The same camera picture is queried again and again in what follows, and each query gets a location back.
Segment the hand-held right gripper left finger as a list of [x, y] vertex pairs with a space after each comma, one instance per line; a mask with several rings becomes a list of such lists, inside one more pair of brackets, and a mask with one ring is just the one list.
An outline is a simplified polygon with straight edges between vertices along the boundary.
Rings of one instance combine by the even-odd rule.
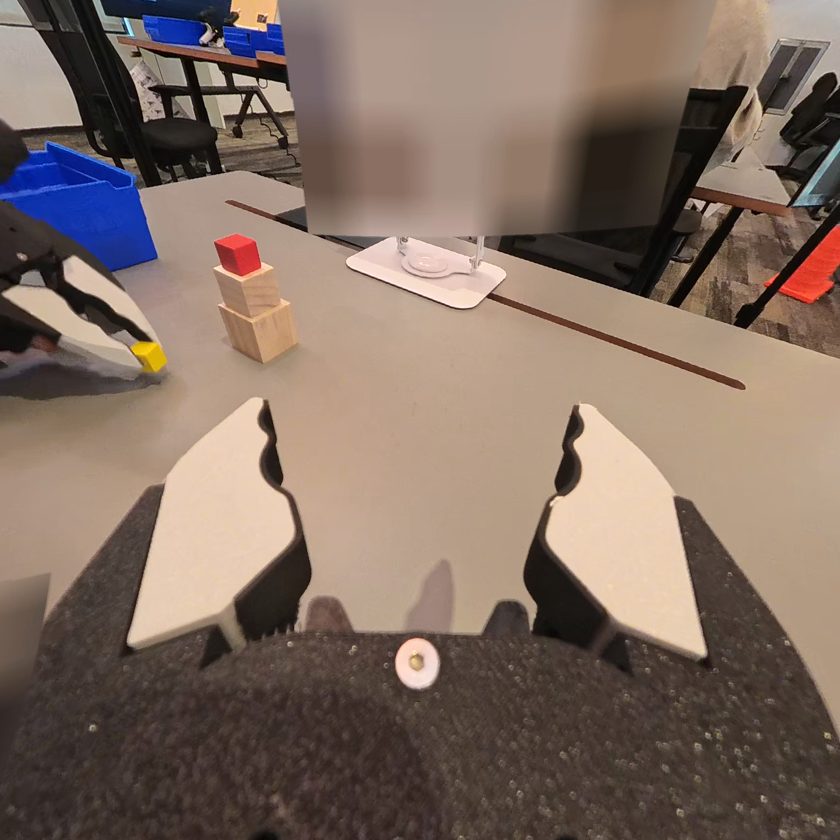
[[312, 578], [304, 534], [270, 405], [252, 397], [165, 478], [127, 645], [216, 629], [237, 650], [293, 632]]

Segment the small red cube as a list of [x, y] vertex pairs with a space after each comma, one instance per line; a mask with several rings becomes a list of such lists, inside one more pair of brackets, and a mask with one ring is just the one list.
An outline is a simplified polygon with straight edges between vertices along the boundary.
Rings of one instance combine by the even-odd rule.
[[241, 234], [231, 234], [214, 241], [221, 267], [237, 277], [246, 277], [262, 267], [257, 243]]

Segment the medium wooden cube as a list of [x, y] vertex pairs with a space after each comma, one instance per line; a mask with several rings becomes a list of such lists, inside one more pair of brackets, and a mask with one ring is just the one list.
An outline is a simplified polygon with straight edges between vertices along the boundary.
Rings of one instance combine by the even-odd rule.
[[223, 266], [213, 273], [223, 304], [239, 315], [252, 319], [281, 304], [276, 272], [267, 263], [243, 276]]

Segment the black office chair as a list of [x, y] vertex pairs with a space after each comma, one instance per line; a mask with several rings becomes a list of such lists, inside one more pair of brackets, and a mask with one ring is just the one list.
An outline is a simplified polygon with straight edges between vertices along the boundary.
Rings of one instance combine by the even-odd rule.
[[21, 2], [66, 79], [88, 144], [118, 168], [134, 161], [143, 183], [176, 167], [198, 177], [195, 163], [215, 153], [217, 133], [205, 122], [166, 115], [146, 120], [130, 72], [103, 27], [94, 2]]

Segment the blue plastic bin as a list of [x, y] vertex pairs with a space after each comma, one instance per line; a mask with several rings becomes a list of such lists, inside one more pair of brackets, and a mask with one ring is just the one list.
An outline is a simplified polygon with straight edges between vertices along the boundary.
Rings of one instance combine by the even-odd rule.
[[1, 198], [112, 271], [158, 258], [135, 175], [81, 152], [46, 142], [1, 186]]

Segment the black mesh chair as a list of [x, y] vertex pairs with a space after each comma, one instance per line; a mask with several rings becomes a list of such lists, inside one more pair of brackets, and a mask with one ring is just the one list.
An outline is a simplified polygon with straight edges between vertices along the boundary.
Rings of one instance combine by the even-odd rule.
[[502, 236], [499, 251], [649, 297], [676, 252], [679, 220], [690, 195], [747, 90], [689, 90], [654, 224]]

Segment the white tablet stand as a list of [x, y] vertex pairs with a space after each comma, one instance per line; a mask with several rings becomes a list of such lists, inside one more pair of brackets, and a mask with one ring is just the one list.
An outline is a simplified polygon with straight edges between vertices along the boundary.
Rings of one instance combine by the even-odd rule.
[[389, 237], [346, 259], [351, 270], [456, 310], [476, 308], [506, 279], [485, 258], [480, 236], [470, 254], [410, 237]]

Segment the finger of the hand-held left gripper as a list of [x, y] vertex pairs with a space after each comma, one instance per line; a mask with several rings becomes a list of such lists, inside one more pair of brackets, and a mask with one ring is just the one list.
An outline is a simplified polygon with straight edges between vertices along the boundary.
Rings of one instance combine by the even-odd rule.
[[74, 311], [92, 315], [94, 323], [107, 332], [122, 331], [139, 342], [159, 342], [149, 320], [119, 283], [77, 255], [62, 261], [58, 293]]
[[132, 379], [142, 372], [130, 346], [74, 311], [46, 287], [12, 286], [2, 291], [2, 325], [52, 342], [58, 349], [103, 364], [113, 374]]

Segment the orange traffic cone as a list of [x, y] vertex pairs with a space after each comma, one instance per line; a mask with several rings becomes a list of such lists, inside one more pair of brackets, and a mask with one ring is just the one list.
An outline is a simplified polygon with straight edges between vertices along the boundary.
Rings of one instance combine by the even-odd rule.
[[838, 267], [839, 225], [836, 225], [781, 287], [780, 294], [813, 304], [834, 289]]

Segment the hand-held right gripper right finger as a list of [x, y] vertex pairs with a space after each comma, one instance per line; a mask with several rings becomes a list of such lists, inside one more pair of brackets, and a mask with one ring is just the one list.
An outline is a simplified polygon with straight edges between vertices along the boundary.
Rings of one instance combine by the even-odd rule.
[[672, 486], [593, 405], [574, 405], [562, 449], [523, 570], [534, 632], [608, 659], [629, 637], [705, 659]]

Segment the row of blue bins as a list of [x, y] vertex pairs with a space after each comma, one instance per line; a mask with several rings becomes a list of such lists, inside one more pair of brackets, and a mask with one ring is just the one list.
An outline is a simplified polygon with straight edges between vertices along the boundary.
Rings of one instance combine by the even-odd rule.
[[226, 49], [233, 56], [248, 59], [261, 54], [286, 56], [279, 24], [268, 24], [265, 29], [231, 25], [216, 30], [202, 20], [144, 15], [143, 26], [149, 39], [160, 44]]

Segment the large wooden cube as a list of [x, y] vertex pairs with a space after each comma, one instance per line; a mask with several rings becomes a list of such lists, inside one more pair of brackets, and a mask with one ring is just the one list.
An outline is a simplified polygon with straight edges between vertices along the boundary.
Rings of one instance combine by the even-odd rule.
[[298, 331], [289, 301], [254, 317], [243, 315], [226, 304], [217, 305], [231, 346], [250, 359], [266, 363], [298, 344]]

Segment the teal framed glass panel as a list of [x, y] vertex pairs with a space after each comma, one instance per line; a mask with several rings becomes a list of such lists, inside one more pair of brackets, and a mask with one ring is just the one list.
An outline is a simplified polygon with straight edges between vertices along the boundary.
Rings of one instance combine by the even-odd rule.
[[804, 181], [788, 203], [789, 208], [817, 209], [838, 201], [839, 140], [826, 147], [804, 175]]

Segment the printed paper leaflet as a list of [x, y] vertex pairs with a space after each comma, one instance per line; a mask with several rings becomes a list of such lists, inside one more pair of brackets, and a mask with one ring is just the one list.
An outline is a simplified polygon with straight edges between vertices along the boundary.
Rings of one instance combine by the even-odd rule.
[[166, 100], [163, 95], [154, 89], [161, 84], [161, 80], [143, 59], [139, 59], [133, 64], [129, 74], [137, 93], [144, 123], [174, 116], [173, 112], [168, 113], [166, 111]]

